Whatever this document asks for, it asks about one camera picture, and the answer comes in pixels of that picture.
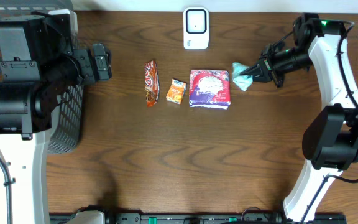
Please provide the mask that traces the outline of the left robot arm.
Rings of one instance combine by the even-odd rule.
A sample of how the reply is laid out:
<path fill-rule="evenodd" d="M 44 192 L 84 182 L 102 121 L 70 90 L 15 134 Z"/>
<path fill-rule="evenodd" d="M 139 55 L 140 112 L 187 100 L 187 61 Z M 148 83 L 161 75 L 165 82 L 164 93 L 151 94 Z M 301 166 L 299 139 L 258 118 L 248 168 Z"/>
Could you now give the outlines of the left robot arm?
<path fill-rule="evenodd" d="M 75 148 L 83 87 L 112 77 L 111 51 L 77 33 L 69 9 L 0 20 L 0 223 L 50 223 L 47 156 Z"/>

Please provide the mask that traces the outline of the red purple snack bag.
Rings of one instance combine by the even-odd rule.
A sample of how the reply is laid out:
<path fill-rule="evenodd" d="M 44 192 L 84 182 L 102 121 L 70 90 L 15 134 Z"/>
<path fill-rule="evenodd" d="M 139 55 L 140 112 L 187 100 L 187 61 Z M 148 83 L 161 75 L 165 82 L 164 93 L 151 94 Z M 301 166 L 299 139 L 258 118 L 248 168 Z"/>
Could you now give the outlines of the red purple snack bag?
<path fill-rule="evenodd" d="M 230 104 L 231 94 L 227 70 L 191 70 L 190 107 L 226 110 Z"/>

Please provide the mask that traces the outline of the small orange snack box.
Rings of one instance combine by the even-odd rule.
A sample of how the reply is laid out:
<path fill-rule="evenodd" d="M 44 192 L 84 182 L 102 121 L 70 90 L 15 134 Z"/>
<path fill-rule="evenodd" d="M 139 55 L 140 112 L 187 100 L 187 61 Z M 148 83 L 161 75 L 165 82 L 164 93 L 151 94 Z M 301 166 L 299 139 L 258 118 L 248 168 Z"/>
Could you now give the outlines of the small orange snack box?
<path fill-rule="evenodd" d="M 187 83 L 173 79 L 166 95 L 166 100 L 172 103 L 181 104 L 185 95 Z"/>

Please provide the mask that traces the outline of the teal white snack packet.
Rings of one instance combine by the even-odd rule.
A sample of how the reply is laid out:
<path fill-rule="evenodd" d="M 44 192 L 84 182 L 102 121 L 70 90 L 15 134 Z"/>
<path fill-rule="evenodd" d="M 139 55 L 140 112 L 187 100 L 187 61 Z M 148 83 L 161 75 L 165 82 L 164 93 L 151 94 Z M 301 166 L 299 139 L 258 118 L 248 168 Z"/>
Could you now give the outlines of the teal white snack packet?
<path fill-rule="evenodd" d="M 244 72 L 248 68 L 247 65 L 238 62 L 232 64 L 232 80 L 242 91 L 246 91 L 253 83 L 251 75 L 240 75 L 241 72 Z"/>

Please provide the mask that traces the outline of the orange brown snack bar wrapper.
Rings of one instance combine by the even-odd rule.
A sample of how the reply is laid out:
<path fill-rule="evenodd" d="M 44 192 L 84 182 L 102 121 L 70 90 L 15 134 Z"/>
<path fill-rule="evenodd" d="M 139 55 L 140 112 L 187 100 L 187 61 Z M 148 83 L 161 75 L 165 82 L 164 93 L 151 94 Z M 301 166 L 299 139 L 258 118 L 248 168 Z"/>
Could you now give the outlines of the orange brown snack bar wrapper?
<path fill-rule="evenodd" d="M 147 62 L 145 70 L 145 99 L 146 106 L 150 108 L 157 103 L 160 94 L 157 64 L 154 60 Z"/>

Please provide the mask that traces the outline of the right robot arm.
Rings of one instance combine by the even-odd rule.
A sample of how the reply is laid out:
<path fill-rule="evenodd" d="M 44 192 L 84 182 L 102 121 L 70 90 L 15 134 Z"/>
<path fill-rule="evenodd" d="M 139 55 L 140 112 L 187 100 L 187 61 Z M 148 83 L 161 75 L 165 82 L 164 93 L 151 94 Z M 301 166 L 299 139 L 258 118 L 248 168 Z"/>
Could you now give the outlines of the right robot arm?
<path fill-rule="evenodd" d="M 354 23 L 303 13 L 293 23 L 295 45 L 268 44 L 255 65 L 242 72 L 255 82 L 282 86 L 285 75 L 314 68 L 321 112 L 303 134 L 305 162 L 282 212 L 270 223 L 315 223 L 316 209 L 329 186 L 358 162 L 358 87 L 347 54 L 347 36 Z"/>

